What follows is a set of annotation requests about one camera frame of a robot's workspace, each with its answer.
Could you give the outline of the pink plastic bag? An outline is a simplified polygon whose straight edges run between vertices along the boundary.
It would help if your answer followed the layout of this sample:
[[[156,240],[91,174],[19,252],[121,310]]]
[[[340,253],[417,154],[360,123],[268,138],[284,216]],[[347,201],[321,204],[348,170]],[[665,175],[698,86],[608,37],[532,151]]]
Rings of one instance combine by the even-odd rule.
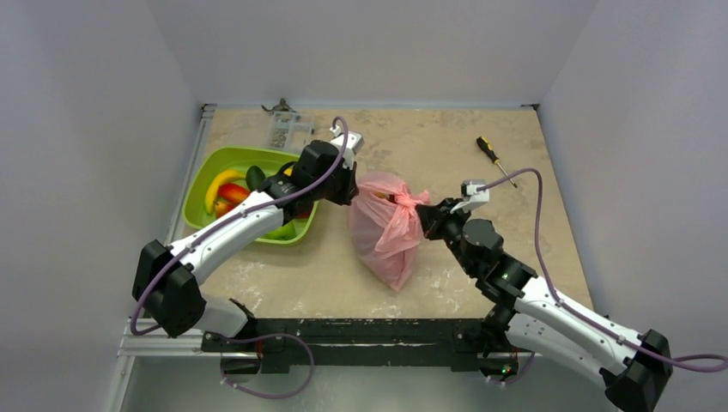
[[[416,206],[430,193],[413,192],[393,173],[370,172],[356,180],[359,194],[349,206],[349,235],[357,257],[398,292],[416,266],[423,230]]]

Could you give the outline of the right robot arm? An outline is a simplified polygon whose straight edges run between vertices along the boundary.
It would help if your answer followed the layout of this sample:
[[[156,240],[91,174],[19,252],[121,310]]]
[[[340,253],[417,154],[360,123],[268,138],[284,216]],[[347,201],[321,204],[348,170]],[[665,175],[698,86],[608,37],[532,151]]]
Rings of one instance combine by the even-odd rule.
[[[672,373],[668,339],[640,333],[552,292],[544,276],[503,249],[491,221],[473,219],[447,198],[418,205],[426,239],[441,240],[476,288],[494,303],[495,318],[482,326],[494,349],[508,343],[548,356],[604,386],[622,411],[653,411]]]

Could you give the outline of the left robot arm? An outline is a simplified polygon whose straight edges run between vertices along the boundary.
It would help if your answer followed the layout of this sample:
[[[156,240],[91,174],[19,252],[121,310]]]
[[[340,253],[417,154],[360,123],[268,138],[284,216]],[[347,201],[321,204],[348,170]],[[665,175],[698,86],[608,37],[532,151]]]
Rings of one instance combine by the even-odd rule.
[[[234,254],[311,209],[319,200],[349,205],[357,195],[355,155],[364,141],[344,132],[330,142],[306,145],[293,171],[268,177],[239,206],[196,233],[142,249],[132,294],[138,319],[145,311],[156,329],[177,337],[198,329],[222,335],[233,350],[249,349],[256,328],[252,314],[233,299],[204,295],[200,287]]]

